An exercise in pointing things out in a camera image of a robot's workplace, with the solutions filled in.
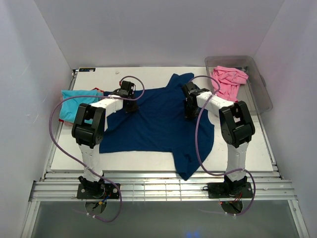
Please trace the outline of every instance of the clear plastic bin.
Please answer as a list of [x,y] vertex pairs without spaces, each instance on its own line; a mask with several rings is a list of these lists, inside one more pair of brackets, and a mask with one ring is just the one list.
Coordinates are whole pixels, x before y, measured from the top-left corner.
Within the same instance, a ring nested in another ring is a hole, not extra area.
[[256,63],[250,56],[216,56],[205,59],[207,75],[212,75],[214,67],[238,68],[249,76],[247,84],[239,89],[238,100],[247,103],[251,113],[263,113],[272,110],[273,105],[266,90],[266,84],[260,75]]

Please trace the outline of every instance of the folded teal towel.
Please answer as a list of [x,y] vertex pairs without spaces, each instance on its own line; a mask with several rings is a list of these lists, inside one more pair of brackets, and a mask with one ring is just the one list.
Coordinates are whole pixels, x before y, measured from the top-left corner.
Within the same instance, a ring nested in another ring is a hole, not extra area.
[[[89,95],[89,96],[103,96],[102,92],[97,90],[62,90],[63,100],[72,96]],[[95,103],[98,102],[100,98],[73,98],[64,102],[61,106],[59,113],[59,118],[64,121],[74,123],[78,106],[81,103]]]

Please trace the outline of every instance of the pink cloth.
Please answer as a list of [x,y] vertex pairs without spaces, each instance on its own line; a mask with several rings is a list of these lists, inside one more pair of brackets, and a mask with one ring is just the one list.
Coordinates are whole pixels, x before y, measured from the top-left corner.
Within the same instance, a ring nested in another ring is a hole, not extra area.
[[[232,102],[238,101],[237,95],[241,84],[246,84],[248,75],[236,68],[226,68],[217,66],[213,69],[212,75],[215,80],[220,84],[220,91],[216,93],[218,97]],[[218,85],[212,80],[214,89]]]

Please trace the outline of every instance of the dark blue garment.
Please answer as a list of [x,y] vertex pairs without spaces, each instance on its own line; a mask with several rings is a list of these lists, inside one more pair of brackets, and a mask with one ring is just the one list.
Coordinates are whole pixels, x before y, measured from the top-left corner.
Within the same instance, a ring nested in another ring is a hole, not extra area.
[[[181,87],[193,77],[192,73],[174,74],[165,88],[145,91],[137,102],[137,112],[120,110],[110,115],[100,153],[134,150],[172,152],[176,171],[187,180],[198,169],[199,163],[195,150],[196,119],[185,119],[185,96]],[[141,91],[135,92],[136,97],[140,94]],[[213,133],[214,125],[205,110],[198,130],[199,152],[203,161],[212,149]]]

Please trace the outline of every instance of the gray wall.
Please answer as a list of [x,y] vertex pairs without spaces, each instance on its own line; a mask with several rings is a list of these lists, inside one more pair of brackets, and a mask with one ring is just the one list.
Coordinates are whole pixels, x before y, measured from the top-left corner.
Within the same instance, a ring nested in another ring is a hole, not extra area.
[[284,0],[35,0],[72,68],[250,55]]
[[0,45],[0,237],[17,238],[71,70],[33,0],[0,0]]
[[317,237],[317,2],[286,0],[255,60],[273,102],[264,124],[277,165]]

